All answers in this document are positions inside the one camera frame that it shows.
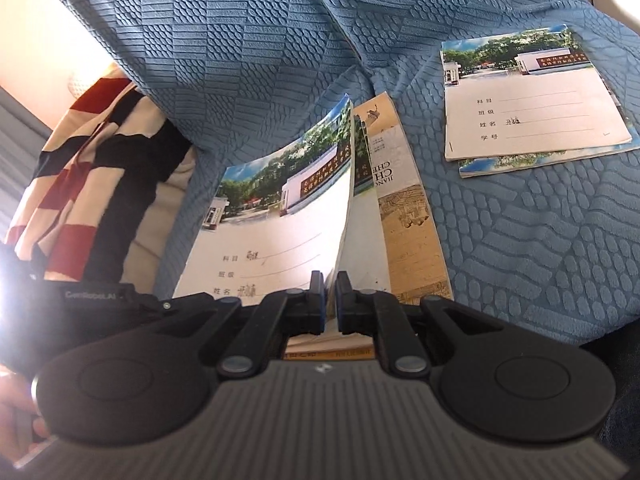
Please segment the person's left hand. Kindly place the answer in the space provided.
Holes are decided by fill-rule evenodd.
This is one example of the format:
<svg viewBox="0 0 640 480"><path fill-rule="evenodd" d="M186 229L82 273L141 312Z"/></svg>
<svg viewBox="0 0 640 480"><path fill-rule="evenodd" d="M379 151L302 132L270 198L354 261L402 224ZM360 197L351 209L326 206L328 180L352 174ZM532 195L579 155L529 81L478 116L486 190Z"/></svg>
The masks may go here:
<svg viewBox="0 0 640 480"><path fill-rule="evenodd" d="M32 383L6 368L1 370L1 455L15 463L50 437L32 398Z"/></svg>

